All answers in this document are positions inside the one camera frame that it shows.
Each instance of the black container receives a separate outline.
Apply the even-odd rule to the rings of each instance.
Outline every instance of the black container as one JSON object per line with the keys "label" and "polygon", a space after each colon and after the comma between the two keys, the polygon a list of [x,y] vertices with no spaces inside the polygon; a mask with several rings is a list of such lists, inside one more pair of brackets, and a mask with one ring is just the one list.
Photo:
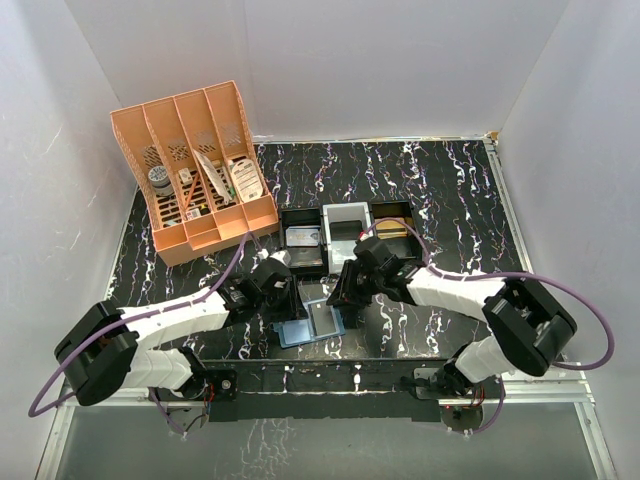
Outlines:
{"label": "black container", "polygon": [[[421,233],[420,229],[418,228],[419,223],[417,222],[416,209],[408,201],[370,202],[369,212],[371,214],[372,224],[377,220],[381,220],[383,218],[399,218],[409,226],[413,227],[413,229],[416,230],[418,234]],[[422,248],[420,247],[420,242],[418,242],[418,240],[413,235],[411,235],[410,232],[407,232],[406,237],[387,238],[383,239],[383,241],[387,244],[391,253],[395,253],[398,258],[422,258]]]}
{"label": "black container", "polygon": [[[318,227],[320,237],[317,247],[295,247],[287,245],[289,227]],[[321,277],[328,273],[327,241],[322,225],[320,208],[280,209],[280,246],[291,255],[289,270],[298,277]],[[310,260],[317,265],[304,265]]]}

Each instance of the gray wall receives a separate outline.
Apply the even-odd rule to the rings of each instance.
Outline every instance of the gray wall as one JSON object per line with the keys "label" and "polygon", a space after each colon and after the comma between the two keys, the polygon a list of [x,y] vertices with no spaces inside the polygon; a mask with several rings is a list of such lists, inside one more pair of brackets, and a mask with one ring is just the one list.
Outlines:
{"label": "gray wall", "polygon": [[53,419],[29,404],[104,296],[133,181],[109,121],[120,105],[62,0],[0,9],[0,476],[23,479]]}
{"label": "gray wall", "polygon": [[66,0],[124,105],[235,79],[254,135],[499,129],[566,0]]}
{"label": "gray wall", "polygon": [[[640,420],[640,5],[573,1],[500,134],[507,185],[538,273],[597,302],[613,360],[588,378],[622,478],[638,478]],[[597,321],[574,310],[573,359],[604,351]]]}

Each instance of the wall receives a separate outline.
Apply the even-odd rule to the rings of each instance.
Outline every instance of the wall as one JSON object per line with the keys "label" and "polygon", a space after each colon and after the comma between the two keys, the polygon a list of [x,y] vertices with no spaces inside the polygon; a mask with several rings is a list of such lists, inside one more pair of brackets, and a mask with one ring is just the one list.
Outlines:
{"label": "wall", "polygon": [[269,140],[499,129],[566,3],[67,0],[123,105],[236,79]]}
{"label": "wall", "polygon": [[104,296],[134,185],[110,127],[120,105],[65,4],[0,5],[0,465],[23,479],[53,419],[29,404]]}
{"label": "wall", "polygon": [[[588,378],[621,478],[637,478],[640,420],[640,5],[573,1],[500,134],[507,185],[537,272],[611,318],[617,350]],[[574,310],[572,358],[599,358],[595,319]]]}

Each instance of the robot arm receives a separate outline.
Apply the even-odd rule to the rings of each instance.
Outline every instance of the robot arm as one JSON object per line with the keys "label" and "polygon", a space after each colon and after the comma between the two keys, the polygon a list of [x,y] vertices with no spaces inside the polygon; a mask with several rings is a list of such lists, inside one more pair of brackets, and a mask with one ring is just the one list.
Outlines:
{"label": "robot arm", "polygon": [[373,295],[435,306],[486,322],[492,335],[463,346],[429,380],[445,394],[464,395],[492,375],[522,370],[542,376],[577,330],[573,318],[537,281],[445,279],[417,260],[400,260],[371,236],[354,249],[327,304],[369,305]]}
{"label": "robot arm", "polygon": [[117,309],[97,303],[55,349],[58,363],[95,332],[126,318],[140,317],[111,330],[84,349],[64,373],[81,405],[94,405],[120,388],[159,387],[181,394],[197,388],[202,365],[186,348],[156,347],[197,332],[220,330],[263,316],[305,318],[286,252],[262,260],[250,274],[192,295],[145,307]]}

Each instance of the black marble tabletop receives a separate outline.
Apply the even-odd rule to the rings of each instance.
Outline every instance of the black marble tabletop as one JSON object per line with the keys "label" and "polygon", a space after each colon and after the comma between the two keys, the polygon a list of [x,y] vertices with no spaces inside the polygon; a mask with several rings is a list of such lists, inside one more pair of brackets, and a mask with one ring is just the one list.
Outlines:
{"label": "black marble tabletop", "polygon": [[[454,272],[521,269],[496,181],[481,141],[268,144],[256,147],[267,184],[280,207],[405,199],[416,207],[436,264]],[[270,252],[276,235],[261,238]],[[135,198],[110,297],[137,306],[190,294],[222,272],[234,248],[176,267],[158,258],[146,206]],[[247,243],[240,269],[257,261]],[[303,300],[331,291],[332,277],[302,285]],[[261,318],[172,342],[189,345],[203,360],[446,358],[487,331],[479,322],[382,295],[342,337],[282,349]]]}

